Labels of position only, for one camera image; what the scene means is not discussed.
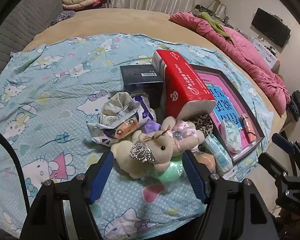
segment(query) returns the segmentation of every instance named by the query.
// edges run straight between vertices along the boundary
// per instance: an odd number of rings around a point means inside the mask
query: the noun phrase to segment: black box
[[[123,90],[132,97],[148,95],[150,107],[160,107],[160,99],[163,89],[163,80],[156,72],[154,66],[128,65],[120,66]]]

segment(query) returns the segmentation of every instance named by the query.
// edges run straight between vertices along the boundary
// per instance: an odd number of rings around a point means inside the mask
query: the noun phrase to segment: hello kitty bedsheet
[[[121,90],[120,65],[149,64],[156,49],[176,50],[192,64],[225,73],[266,135],[228,177],[240,181],[257,164],[268,143],[273,113],[222,54],[141,34],[72,38],[12,54],[0,75],[0,132],[18,155],[30,203],[46,179],[70,180],[109,150],[92,142],[86,122],[97,122],[103,104]],[[146,239],[175,230],[202,214],[205,206],[186,175],[164,187],[153,178],[131,180],[114,167],[91,209],[104,239]],[[68,203],[65,216],[71,216]],[[25,217],[14,164],[0,146],[0,228],[19,237]],[[68,230],[73,237],[71,223]]]

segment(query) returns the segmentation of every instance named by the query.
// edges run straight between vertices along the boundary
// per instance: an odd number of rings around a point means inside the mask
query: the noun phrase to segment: beige mattress
[[[42,44],[52,44],[70,37],[86,37],[102,33],[142,33],[164,41],[187,43],[207,49],[220,51],[215,45],[197,33],[169,21],[170,16],[160,12],[134,9],[98,9],[77,12],[71,19],[62,21],[36,35],[24,51]],[[254,88],[266,103],[267,109],[274,113],[271,135],[283,127],[286,114],[278,115],[273,105],[250,78],[250,76],[232,62],[240,72],[254,85]],[[274,180],[261,167],[255,168],[249,177],[254,181],[267,207],[273,206],[276,198]]]

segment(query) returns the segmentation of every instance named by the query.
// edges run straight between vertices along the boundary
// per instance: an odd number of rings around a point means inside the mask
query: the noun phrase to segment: gray headboard
[[[61,0],[22,0],[0,26],[0,73],[10,52],[22,51],[63,11]]]

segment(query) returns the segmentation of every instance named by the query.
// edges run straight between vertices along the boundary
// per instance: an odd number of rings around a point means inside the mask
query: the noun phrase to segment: stuffed bunny
[[[153,164],[149,161],[142,162],[131,157],[131,149],[137,144],[144,145],[145,149],[151,150]],[[156,131],[149,134],[137,130],[132,135],[132,141],[123,140],[111,146],[114,158],[120,168],[134,178],[142,178],[147,174],[148,169],[154,166],[156,171],[164,172],[170,166],[170,159],[173,154],[174,139],[164,131]]]
[[[163,120],[161,130],[166,131],[168,128],[167,134],[174,140],[173,156],[178,156],[185,150],[199,151],[197,147],[203,143],[204,134],[195,129],[193,122],[184,122],[168,116]]]

